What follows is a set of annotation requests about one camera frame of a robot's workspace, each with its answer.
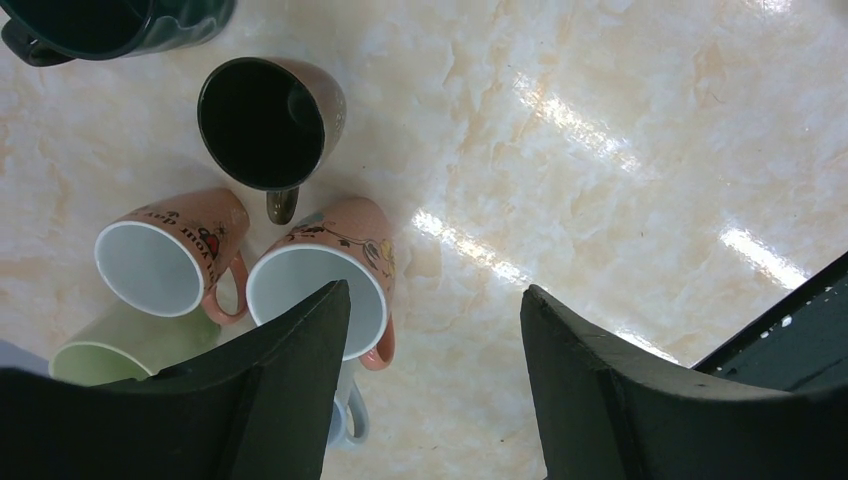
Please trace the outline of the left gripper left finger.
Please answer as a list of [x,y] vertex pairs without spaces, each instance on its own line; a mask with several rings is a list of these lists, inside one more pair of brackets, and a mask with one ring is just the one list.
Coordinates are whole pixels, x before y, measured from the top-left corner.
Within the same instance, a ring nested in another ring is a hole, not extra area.
[[317,479],[350,316],[343,280],[143,380],[1,372],[5,479]]

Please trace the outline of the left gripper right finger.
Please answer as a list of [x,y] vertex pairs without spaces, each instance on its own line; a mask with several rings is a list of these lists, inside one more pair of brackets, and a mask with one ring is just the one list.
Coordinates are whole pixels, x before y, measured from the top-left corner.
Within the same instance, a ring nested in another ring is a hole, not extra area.
[[551,479],[843,479],[847,389],[787,392],[682,367],[539,286],[521,334]]

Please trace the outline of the white grey mug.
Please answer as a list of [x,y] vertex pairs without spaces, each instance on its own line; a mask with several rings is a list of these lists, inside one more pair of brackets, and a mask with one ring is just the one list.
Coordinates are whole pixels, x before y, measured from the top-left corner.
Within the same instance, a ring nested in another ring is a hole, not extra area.
[[370,420],[355,375],[362,370],[359,360],[344,361],[334,394],[326,447],[352,450],[368,439]]

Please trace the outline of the light green mug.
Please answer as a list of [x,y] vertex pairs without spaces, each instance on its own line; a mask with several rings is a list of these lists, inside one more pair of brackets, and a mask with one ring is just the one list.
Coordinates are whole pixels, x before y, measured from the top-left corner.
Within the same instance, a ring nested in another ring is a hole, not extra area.
[[118,301],[62,344],[48,371],[82,386],[143,380],[214,348],[220,333],[200,307],[171,318]]

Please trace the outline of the pink mug small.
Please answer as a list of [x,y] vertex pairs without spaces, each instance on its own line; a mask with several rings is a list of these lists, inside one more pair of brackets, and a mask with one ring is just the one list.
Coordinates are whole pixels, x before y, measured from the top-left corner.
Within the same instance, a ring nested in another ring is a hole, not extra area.
[[218,187],[136,208],[97,236],[94,257],[106,285],[150,315],[179,317],[200,307],[219,325],[248,310],[241,253],[251,221],[239,198]]

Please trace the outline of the pink mug large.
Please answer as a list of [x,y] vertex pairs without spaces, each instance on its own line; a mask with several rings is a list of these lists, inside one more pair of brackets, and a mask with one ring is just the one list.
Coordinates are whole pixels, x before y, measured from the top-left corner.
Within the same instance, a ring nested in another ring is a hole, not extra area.
[[260,257],[246,285],[257,325],[278,318],[326,283],[345,280],[350,315],[342,359],[379,371],[394,359],[392,229],[374,201],[348,198],[303,218]]

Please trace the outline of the brown mug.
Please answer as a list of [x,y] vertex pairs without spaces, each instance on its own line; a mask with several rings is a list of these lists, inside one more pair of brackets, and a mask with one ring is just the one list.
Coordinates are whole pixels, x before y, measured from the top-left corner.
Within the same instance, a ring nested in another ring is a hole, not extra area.
[[346,99],[337,80],[301,60],[240,57],[216,67],[197,102],[200,135],[231,178],[266,195],[270,221],[290,223],[299,188],[336,148]]

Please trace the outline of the dark teal mug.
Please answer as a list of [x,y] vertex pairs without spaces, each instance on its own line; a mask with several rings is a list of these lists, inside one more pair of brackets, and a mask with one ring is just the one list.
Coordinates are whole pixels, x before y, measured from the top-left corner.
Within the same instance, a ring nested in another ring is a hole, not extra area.
[[2,0],[3,43],[32,67],[106,61],[210,41],[230,21],[229,0]]

